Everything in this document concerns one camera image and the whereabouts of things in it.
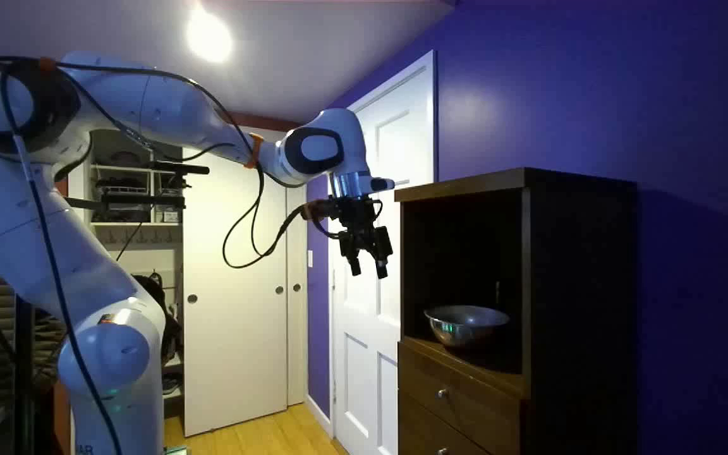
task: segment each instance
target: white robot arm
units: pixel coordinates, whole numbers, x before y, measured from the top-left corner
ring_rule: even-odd
[[[342,220],[338,242],[353,273],[360,249],[372,253],[380,274],[388,273],[393,247],[388,229],[375,228],[370,195],[393,182],[370,175],[361,126],[345,109],[322,111],[280,140],[264,140],[178,72],[92,52],[0,58],[0,274],[73,333],[60,349],[58,373],[72,391],[79,453],[161,453],[164,314],[72,215],[53,185],[85,156],[93,129],[256,164],[280,185],[329,175],[334,195],[312,201],[303,217]]]

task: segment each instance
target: dark wooden cabinet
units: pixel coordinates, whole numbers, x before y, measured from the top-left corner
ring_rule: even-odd
[[[400,453],[634,453],[638,187],[508,168],[396,201]],[[448,349],[424,307],[456,303],[511,322]]]

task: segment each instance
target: drawer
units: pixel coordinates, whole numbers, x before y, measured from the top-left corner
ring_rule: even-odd
[[[519,455],[521,399],[499,386],[475,381],[433,357],[400,346],[400,393],[427,408],[427,420],[443,420],[489,453]]]
[[[489,455],[460,430],[430,416],[415,399],[405,399],[400,408],[400,453],[401,455]]]

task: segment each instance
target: cabinet top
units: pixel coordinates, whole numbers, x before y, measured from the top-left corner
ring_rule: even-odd
[[[437,196],[457,196],[457,195],[481,195],[481,192],[503,192],[503,190],[527,190],[539,185],[582,185],[597,190],[634,190],[634,182],[535,168],[535,167],[516,167],[490,175],[475,175],[463,180],[433,182],[420,187],[405,187],[394,192],[396,201],[408,200],[437,200]]]

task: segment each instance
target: wooden floor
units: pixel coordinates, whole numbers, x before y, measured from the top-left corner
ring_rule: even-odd
[[[164,444],[187,448],[190,455],[345,455],[342,444],[319,426],[303,403],[198,436],[184,436],[181,420],[170,416]]]

